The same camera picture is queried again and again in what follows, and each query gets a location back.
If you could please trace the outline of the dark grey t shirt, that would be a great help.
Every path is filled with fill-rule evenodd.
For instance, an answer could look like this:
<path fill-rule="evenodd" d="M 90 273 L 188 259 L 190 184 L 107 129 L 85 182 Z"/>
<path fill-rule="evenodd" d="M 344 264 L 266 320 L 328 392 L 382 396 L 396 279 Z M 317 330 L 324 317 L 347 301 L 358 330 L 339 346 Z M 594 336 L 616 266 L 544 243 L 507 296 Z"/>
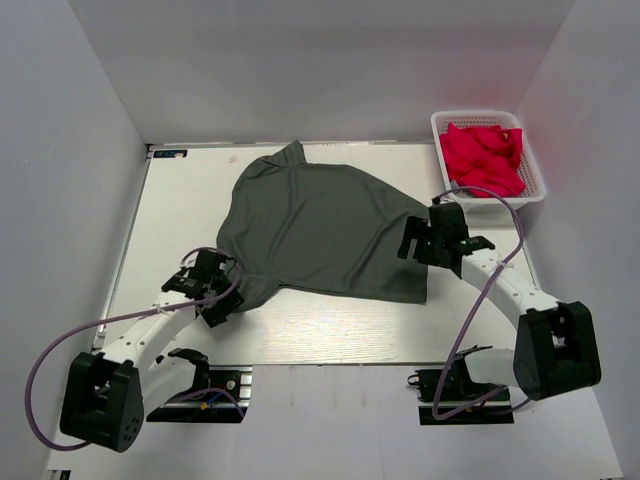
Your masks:
<path fill-rule="evenodd" d="M 249 164 L 216 239 L 241 265 L 239 311 L 282 288 L 422 304 L 427 268 L 402 260 L 408 217 L 425 205 L 349 165 L 307 161 L 294 141 Z"/>

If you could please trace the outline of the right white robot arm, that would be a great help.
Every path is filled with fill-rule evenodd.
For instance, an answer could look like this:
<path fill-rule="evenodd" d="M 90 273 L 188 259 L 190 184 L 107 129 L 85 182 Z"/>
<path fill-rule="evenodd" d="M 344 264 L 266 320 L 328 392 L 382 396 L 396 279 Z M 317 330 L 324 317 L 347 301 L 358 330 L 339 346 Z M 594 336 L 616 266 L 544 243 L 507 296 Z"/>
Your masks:
<path fill-rule="evenodd" d="M 602 370 L 590 310 L 562 302 L 508 266 L 496 246 L 472 237 L 464 223 L 407 219 L 399 257 L 447 269 L 477 288 L 516 330 L 512 348 L 457 350 L 444 387 L 472 399 L 498 387 L 517 387 L 543 400 L 600 383 Z"/>

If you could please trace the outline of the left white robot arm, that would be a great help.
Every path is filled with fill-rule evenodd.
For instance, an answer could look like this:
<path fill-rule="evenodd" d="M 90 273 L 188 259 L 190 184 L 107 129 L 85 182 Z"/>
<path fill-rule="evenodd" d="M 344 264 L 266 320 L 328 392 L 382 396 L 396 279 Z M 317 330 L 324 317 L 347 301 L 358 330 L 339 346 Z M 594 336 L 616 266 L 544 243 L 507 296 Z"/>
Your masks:
<path fill-rule="evenodd" d="M 71 363 L 59 428 L 115 452 L 126 451 L 146 417 L 172 399 L 199 399 L 213 385 L 206 354 L 178 347 L 178 334 L 197 320 L 214 328 L 244 299 L 237 260 L 218 250 L 182 262 L 143 313 L 96 354 Z"/>

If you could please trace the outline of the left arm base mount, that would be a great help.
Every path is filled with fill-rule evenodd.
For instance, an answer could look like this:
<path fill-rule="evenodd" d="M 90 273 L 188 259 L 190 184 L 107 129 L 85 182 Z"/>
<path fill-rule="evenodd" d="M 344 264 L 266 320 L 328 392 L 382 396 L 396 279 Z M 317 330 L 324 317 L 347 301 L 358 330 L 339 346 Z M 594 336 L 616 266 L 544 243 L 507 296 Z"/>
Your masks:
<path fill-rule="evenodd" d="M 203 387 L 179 394 L 150 413 L 150 423 L 240 424 L 252 391 L 251 366 L 211 366 Z"/>

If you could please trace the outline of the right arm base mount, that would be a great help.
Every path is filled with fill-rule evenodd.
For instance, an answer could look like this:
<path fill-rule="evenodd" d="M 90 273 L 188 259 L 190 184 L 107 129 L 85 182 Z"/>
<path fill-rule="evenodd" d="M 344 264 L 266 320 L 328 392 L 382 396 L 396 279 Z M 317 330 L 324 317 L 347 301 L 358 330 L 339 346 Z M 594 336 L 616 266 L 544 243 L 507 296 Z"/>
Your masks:
<path fill-rule="evenodd" d="M 476 401 L 462 412 L 446 419 L 437 420 L 432 407 L 436 387 L 441 375 L 438 368 L 418 369 L 407 377 L 407 385 L 417 392 L 418 416 L 421 426 L 470 426 L 513 424 L 511 397 L 508 390 L 502 388 L 491 398 Z M 498 389 L 493 384 L 472 383 L 466 371 L 453 367 L 447 376 L 441 393 L 438 413 L 444 415 L 472 400 Z"/>

